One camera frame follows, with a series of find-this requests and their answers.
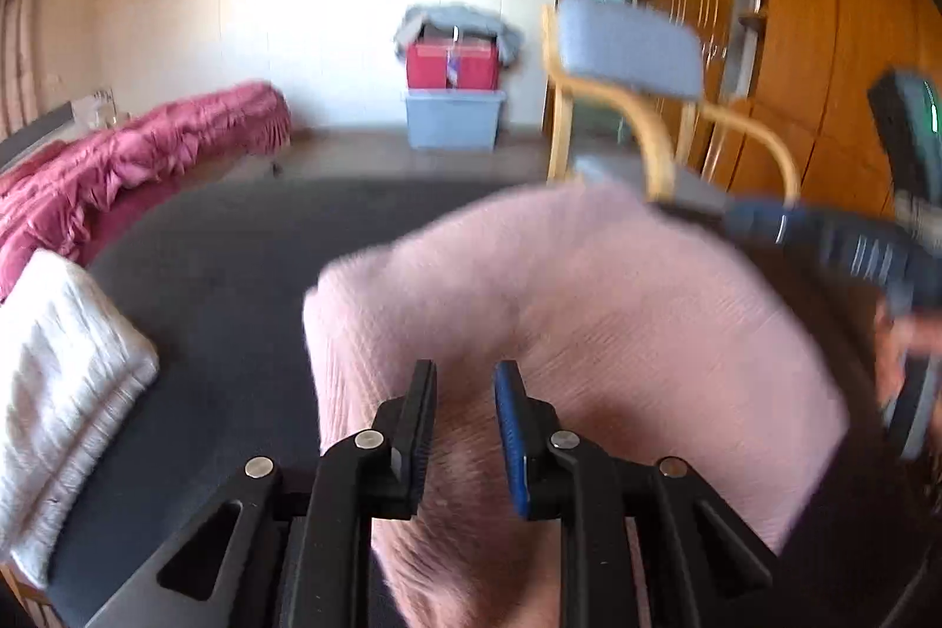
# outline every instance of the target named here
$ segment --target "red box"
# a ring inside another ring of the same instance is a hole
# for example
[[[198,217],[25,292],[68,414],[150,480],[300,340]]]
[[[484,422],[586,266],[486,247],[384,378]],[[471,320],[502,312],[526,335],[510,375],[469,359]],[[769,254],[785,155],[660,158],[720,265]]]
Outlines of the red box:
[[[420,41],[406,49],[406,83],[410,89],[449,87],[449,53],[458,71],[455,88],[493,91],[497,88],[497,46],[488,42]]]

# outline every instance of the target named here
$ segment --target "ruffled pink bed cover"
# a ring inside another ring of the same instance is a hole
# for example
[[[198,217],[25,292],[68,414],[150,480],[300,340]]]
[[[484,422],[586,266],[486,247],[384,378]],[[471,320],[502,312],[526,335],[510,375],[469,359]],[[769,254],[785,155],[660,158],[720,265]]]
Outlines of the ruffled pink bed cover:
[[[284,97],[251,82],[162,105],[116,131],[63,145],[32,173],[6,178],[12,183],[0,178],[0,300],[37,248],[77,261],[91,239],[89,215],[109,211],[121,190],[182,175],[207,157],[274,152],[290,131]]]

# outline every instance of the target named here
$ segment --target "floor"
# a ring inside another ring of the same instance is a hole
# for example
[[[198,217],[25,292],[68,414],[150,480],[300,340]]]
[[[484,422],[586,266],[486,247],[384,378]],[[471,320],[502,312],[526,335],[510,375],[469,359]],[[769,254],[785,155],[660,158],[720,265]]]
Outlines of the floor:
[[[549,142],[537,133],[498,140],[493,152],[414,150],[404,133],[327,131],[292,137],[274,162],[285,178],[483,178],[543,181]],[[272,173],[271,158],[246,158],[226,181],[251,181]]]

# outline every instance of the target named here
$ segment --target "metal screw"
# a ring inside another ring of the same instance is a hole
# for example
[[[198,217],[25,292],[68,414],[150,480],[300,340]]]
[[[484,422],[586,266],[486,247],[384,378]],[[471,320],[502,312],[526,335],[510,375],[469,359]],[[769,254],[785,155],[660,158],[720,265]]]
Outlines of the metal screw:
[[[682,476],[686,476],[686,470],[689,468],[689,466],[686,465],[686,460],[672,456],[665,458],[661,463],[658,463],[658,468],[661,470],[661,473],[664,474],[664,476],[669,476],[672,479],[679,479]]]
[[[251,476],[253,479],[261,479],[263,476],[268,476],[274,470],[275,464],[272,462],[271,458],[266,458],[265,456],[255,457],[245,464],[246,476]]]
[[[559,450],[571,450],[578,447],[579,435],[571,431],[557,431],[549,438],[549,443]]]
[[[353,442],[361,450],[372,450],[383,444],[383,435],[373,429],[366,429],[366,431],[361,431]]]

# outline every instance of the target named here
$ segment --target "white knit cloth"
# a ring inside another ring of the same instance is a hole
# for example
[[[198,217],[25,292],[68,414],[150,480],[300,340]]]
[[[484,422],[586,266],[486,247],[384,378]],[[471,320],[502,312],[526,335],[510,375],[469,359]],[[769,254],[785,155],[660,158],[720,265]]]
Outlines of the white knit cloth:
[[[81,267],[37,251],[0,307],[0,560],[37,587],[157,351]]]

